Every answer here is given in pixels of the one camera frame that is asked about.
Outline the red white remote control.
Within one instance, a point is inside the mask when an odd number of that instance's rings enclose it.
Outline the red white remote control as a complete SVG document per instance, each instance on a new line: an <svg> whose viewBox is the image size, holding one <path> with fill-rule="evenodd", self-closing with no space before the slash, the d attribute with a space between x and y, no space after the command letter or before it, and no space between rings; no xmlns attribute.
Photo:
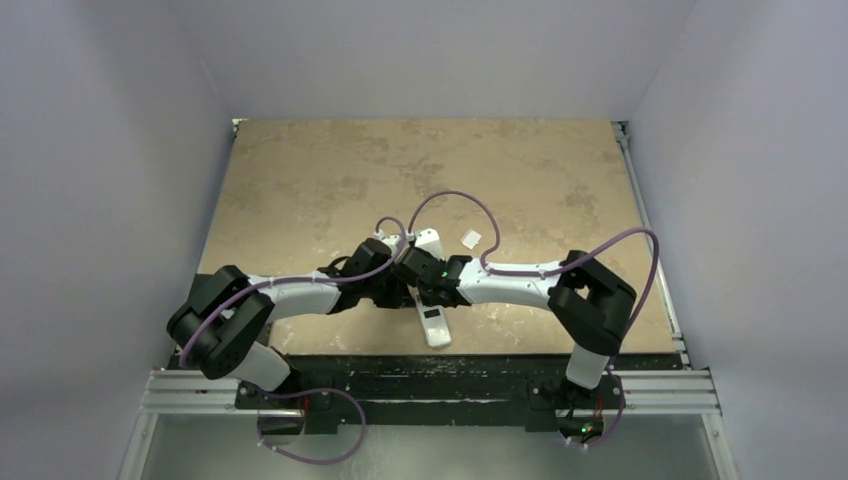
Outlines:
<svg viewBox="0 0 848 480"><path fill-rule="evenodd" d="M415 302L427 345L432 349L449 346L452 342L452 336L444 309L441 306L426 306L416 288L411 287L410 292Z"/></svg>

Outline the white battery cover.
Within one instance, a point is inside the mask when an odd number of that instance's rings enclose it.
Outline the white battery cover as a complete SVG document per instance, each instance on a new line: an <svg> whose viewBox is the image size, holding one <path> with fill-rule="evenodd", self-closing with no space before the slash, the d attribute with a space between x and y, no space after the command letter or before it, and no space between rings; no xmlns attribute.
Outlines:
<svg viewBox="0 0 848 480"><path fill-rule="evenodd" d="M474 250L479 245L481 238L482 235L479 232L469 229L462 236L460 242L465 248Z"/></svg>

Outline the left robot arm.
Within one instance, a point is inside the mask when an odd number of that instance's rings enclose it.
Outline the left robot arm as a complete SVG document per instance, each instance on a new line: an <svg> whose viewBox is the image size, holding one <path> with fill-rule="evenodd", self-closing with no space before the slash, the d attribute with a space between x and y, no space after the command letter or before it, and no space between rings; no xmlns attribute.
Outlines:
<svg viewBox="0 0 848 480"><path fill-rule="evenodd" d="M289 407L297 399L298 382L284 355L264 344L267 326L289 317L338 314L363 299L388 308L413 306L388 264L404 245L400 235L368 238L341 266L302 277L272 279L247 275L234 265L219 268L167 323L168 335L182 350L182 367L197 368L210 380L252 383L272 408Z"/></svg>

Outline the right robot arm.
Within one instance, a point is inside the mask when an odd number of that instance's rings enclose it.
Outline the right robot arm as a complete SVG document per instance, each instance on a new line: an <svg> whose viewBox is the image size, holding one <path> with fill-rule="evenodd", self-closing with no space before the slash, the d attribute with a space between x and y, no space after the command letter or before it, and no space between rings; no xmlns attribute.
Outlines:
<svg viewBox="0 0 848 480"><path fill-rule="evenodd" d="M551 312L574 341L561 392L576 407L599 396L602 376L620 352L637 297L627 282L580 250L531 271L527 264L483 266L470 256L442 260L412 247L393 274L415 288L426 306L502 303Z"/></svg>

